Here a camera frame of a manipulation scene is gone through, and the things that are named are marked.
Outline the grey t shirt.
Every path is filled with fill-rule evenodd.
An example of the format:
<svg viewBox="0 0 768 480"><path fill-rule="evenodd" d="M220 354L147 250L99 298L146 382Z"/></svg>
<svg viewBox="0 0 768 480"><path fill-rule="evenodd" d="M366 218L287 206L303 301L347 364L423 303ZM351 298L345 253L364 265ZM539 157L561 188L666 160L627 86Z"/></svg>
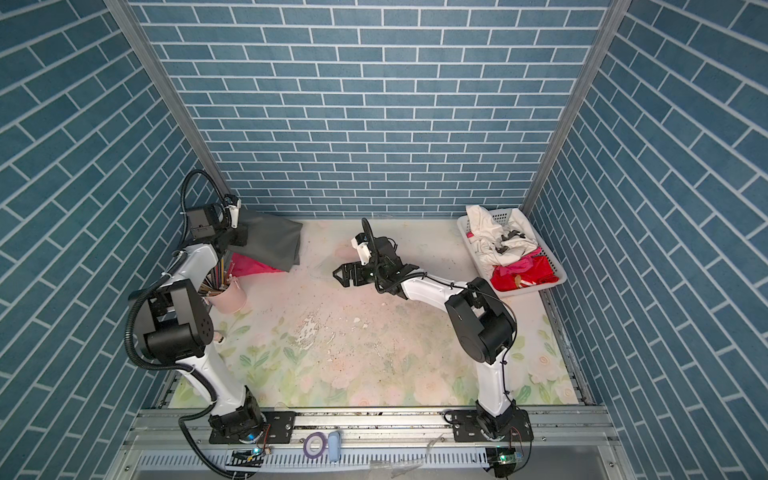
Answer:
<svg viewBox="0 0 768 480"><path fill-rule="evenodd" d="M300 264L303 224L288 218L241 210L236 240L228 250L281 271Z"/></svg>

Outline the white plastic laundry basket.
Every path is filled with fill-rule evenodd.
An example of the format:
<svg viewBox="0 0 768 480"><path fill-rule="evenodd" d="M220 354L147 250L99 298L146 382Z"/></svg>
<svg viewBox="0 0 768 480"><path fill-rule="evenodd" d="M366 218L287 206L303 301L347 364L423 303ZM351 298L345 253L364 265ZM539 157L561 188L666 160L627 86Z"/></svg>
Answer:
<svg viewBox="0 0 768 480"><path fill-rule="evenodd" d="M506 209L496 209L496 210L488 210L488 211L491 212L491 214L493 215L493 218L495 220L505 221L507 219L507 215L510 212L510 210L511 210L510 208L506 208ZM463 239L464 245L465 245L467 251L469 252L470 258L471 258L473 264L475 265L478 273L480 274L480 276L483 279L487 280L490 283L491 277L492 277L492 274L493 274L493 271L494 271L494 268L496 266L493 269L491 269L488 266L484 266L478 260L477 255L471 250L471 245L470 245L470 242L469 242L469 237L471 236L471 233L470 233L469 221L468 221L467 213L457 220L457 227L458 227L459 233L461 234L461 237ZM532 293L532 292L535 292L535 291L540 291L540 290L543 290L543 289L551 288L551 287L553 287L555 285L562 284L562 283L564 283L566 281L567 275L565 273L564 268L562 267L560 262L556 259L555 255L553 254L551 249L546 245L546 243L544 242L543 238L538 234L538 232L534 228L533 228L533 231L534 231L534 233L536 235L536 238L537 238L537 241L539 243L539 248L542 250L542 253L540 255L543 255L543 256L545 256L548 259L550 265L552 266L552 268L554 270L554 273L560 278L560 280L558 282L556 282L556 283L553 283L553 284L539 285L539 286L534 286L534 287L525 288L525 289L519 289L519 290L514 290L514 291L508 291L508 292L498 291L498 290L496 290L491 285L493 287L493 290L495 291L495 293L497 293L499 296L501 296L501 297L509 297L509 296L514 296L514 295Z"/></svg>

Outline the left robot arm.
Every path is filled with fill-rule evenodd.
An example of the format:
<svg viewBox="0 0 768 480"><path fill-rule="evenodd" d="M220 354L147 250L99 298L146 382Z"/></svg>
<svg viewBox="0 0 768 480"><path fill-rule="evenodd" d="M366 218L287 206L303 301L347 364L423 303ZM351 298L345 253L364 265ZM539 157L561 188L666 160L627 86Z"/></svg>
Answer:
<svg viewBox="0 0 768 480"><path fill-rule="evenodd" d="M234 379L213 346L215 328L199 293L208 274L221 267L227 247L247 241L238 225L240 201L195 207L185 213L192 240L174 253L169 270L134 294L124 333L129 359L146 370L178 370L208 402L205 414L219 437L244 444L259 441L266 419L249 388Z"/></svg>

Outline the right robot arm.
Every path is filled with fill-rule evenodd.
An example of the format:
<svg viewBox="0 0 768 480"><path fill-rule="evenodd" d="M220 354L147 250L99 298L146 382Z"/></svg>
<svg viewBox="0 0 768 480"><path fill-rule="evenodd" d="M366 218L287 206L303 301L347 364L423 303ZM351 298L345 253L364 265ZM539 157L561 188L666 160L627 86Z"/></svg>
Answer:
<svg viewBox="0 0 768 480"><path fill-rule="evenodd" d="M389 237L363 232L353 238L352 245L359 260L340 265L333 277L345 288L371 284L380 294L446 312L460 346L476 362L480 431L492 440L516 431L514 421L522 410L507 387L505 368L517 338L517 321L491 285L480 277L469 282L439 278L405 263Z"/></svg>

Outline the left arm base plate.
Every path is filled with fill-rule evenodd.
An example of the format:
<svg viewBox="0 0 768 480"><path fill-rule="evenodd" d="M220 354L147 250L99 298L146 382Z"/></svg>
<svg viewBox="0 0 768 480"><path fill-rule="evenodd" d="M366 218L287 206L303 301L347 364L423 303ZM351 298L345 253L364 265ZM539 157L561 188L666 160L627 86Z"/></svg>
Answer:
<svg viewBox="0 0 768 480"><path fill-rule="evenodd" d="M254 433L244 436L239 434L225 435L221 430L213 429L209 436L210 444L229 445L287 445L291 442L297 413L295 411L267 411L265 420Z"/></svg>

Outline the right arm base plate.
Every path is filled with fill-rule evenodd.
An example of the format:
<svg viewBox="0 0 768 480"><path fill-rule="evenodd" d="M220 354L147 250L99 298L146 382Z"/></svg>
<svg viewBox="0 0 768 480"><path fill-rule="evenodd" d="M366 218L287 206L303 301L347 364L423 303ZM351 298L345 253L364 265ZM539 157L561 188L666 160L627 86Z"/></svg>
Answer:
<svg viewBox="0 0 768 480"><path fill-rule="evenodd" d="M474 410L453 409L442 412L443 420L452 428L454 440L468 442L532 442L534 434L528 412L516 406L493 416L479 405Z"/></svg>

